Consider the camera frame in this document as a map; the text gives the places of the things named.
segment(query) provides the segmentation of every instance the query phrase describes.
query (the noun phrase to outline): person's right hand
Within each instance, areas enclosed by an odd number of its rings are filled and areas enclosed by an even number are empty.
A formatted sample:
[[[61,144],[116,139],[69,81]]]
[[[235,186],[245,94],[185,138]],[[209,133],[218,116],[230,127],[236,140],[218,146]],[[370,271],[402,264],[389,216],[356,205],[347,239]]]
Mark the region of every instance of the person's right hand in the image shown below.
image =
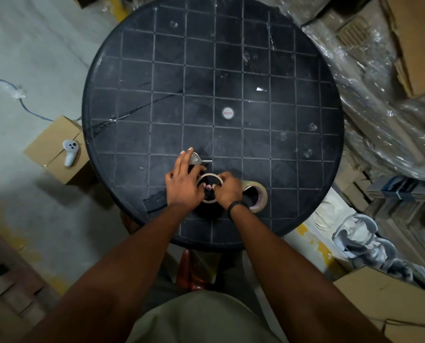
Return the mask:
[[[212,188],[217,202],[227,210],[230,204],[243,199],[243,185],[230,172],[221,173],[219,177],[223,180],[222,186],[214,184]]]

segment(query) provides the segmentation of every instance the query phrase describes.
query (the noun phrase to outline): pants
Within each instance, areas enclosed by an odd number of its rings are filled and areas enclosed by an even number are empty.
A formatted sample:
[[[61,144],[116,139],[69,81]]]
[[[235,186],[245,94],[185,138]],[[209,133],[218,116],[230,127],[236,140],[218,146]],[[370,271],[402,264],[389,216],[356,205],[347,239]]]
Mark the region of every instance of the pants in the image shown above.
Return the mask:
[[[268,326],[254,289],[244,274],[243,254],[241,252],[224,253],[222,255],[217,268],[214,290],[241,301]],[[179,288],[171,281],[165,267],[162,265],[155,282],[141,305],[141,316],[151,309],[187,292],[187,290]]]

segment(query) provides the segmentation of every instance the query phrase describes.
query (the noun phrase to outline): black wristband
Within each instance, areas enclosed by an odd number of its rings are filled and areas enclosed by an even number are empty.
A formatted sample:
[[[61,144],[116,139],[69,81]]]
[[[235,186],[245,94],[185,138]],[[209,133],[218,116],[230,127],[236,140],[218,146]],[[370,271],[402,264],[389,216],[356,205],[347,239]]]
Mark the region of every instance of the black wristband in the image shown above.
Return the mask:
[[[249,209],[249,206],[246,204],[246,202],[244,202],[244,201],[235,201],[235,202],[232,202],[229,206],[228,206],[228,209],[227,209],[227,215],[228,215],[228,217],[229,217],[229,219],[231,220],[231,221],[233,221],[233,219],[232,219],[232,215],[230,214],[230,211],[232,210],[232,208],[234,207],[234,206],[236,206],[237,204],[242,204],[244,207],[246,207],[247,209]]]

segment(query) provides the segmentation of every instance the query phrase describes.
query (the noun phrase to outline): blue cable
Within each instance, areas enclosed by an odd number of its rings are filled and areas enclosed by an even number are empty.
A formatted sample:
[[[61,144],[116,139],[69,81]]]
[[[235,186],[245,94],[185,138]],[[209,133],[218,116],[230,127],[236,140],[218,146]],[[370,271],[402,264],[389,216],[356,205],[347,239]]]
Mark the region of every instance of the blue cable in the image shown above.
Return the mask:
[[[12,86],[15,90],[19,90],[19,89],[18,89],[18,88],[17,88],[17,87],[13,84],[13,83],[8,82],[7,80],[1,80],[1,79],[0,79],[0,82],[4,82],[4,83],[6,83],[6,84],[9,84],[9,85],[10,85],[10,86]],[[47,120],[47,121],[54,121],[54,120],[52,120],[52,119],[46,118],[45,116],[41,116],[41,115],[39,115],[39,114],[33,113],[31,110],[29,110],[29,109],[27,108],[27,106],[25,106],[24,101],[22,101],[22,98],[19,98],[18,100],[19,100],[19,102],[21,103],[22,108],[23,108],[26,112],[29,112],[31,115],[37,116],[38,118],[43,119],[43,120]]]

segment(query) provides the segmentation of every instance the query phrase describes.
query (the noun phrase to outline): round black table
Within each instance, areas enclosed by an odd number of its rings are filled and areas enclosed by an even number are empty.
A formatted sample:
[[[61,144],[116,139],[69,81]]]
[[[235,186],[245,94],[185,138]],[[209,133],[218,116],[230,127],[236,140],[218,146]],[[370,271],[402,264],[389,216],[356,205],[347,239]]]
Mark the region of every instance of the round black table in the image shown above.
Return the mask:
[[[118,206],[140,224],[142,200],[164,188],[182,149],[208,172],[231,171],[268,192],[257,216],[292,231],[329,190],[343,149],[341,100],[311,40],[254,0],[158,0],[119,24],[84,88],[87,151]],[[222,214],[191,213],[172,240],[205,251],[242,249]]]

